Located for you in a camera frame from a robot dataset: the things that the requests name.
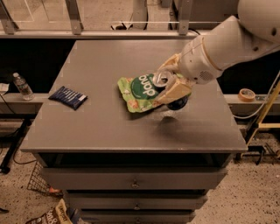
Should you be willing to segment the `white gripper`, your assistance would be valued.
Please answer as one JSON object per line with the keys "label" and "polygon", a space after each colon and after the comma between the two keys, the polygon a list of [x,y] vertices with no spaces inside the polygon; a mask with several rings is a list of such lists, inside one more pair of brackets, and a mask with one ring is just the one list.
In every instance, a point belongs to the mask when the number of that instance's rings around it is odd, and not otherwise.
{"label": "white gripper", "polygon": [[208,55],[203,36],[197,36],[184,46],[181,53],[175,53],[166,60],[157,70],[158,74],[162,72],[172,75],[181,72],[185,78],[176,77],[167,85],[155,98],[160,104],[169,104],[189,95],[192,92],[192,81],[204,85],[217,79],[222,73]]}

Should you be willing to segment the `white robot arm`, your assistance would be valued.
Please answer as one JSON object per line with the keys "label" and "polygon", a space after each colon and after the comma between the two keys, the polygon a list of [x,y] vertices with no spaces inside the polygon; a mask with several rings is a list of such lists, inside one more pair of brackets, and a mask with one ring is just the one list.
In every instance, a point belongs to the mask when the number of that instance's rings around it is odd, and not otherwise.
{"label": "white robot arm", "polygon": [[280,46],[280,0],[239,0],[231,16],[206,35],[189,41],[154,76],[167,79],[156,102],[169,104],[189,95],[195,84],[207,84],[233,65],[272,53]]}

